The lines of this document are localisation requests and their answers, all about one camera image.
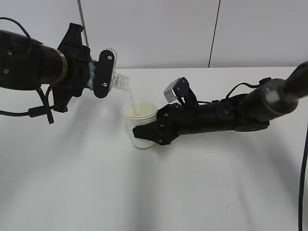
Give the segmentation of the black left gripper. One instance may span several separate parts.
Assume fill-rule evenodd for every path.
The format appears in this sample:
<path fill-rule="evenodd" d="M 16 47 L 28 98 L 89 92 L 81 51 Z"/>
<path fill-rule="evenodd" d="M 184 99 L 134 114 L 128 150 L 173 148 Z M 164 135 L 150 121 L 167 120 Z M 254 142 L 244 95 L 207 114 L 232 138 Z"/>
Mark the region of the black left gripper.
<path fill-rule="evenodd" d="M 93 60 L 90 48 L 82 43 L 84 27 L 70 23 L 68 30 L 58 46 L 66 54 L 68 61 L 66 86 L 53 86 L 53 110 L 60 113 L 68 111 L 68 104 L 73 97 L 80 97 L 84 89 L 92 89 Z"/>

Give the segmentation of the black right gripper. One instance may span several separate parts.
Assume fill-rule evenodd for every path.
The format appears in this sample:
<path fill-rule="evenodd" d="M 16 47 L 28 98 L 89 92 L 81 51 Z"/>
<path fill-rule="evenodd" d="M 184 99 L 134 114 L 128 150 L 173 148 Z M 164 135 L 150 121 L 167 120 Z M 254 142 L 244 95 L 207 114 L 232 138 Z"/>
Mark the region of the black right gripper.
<path fill-rule="evenodd" d="M 167 104 L 158 110 L 156 121 L 133 129 L 135 138 L 169 145 L 181 135 L 200 132 L 196 118 L 196 107 L 185 107 L 178 103 Z"/>

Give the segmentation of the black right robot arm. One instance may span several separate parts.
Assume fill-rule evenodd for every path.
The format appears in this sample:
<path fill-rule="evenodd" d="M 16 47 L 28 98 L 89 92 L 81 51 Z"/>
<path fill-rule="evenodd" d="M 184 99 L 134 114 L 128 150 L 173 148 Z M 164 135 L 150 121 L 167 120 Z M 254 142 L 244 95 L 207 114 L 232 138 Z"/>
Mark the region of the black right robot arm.
<path fill-rule="evenodd" d="M 211 102 L 198 101 L 185 77 L 164 91 L 168 104 L 156 120 L 133 128 L 135 138 L 169 145 L 181 135 L 218 131 L 252 132 L 267 129 L 270 121 L 293 112 L 308 95 L 308 64 L 300 64 L 286 79 L 264 78 L 252 92 Z"/>

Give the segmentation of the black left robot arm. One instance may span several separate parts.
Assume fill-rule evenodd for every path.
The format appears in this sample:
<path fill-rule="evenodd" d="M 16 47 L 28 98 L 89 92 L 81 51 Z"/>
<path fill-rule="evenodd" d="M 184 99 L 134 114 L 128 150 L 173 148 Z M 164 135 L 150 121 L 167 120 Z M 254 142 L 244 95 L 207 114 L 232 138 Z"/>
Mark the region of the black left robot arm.
<path fill-rule="evenodd" d="M 58 48 L 26 36 L 0 32 L 0 86 L 11 90 L 36 90 L 50 85 L 54 110 L 67 112 L 71 98 L 88 88 L 90 49 L 82 44 L 83 26 L 70 23 Z"/>

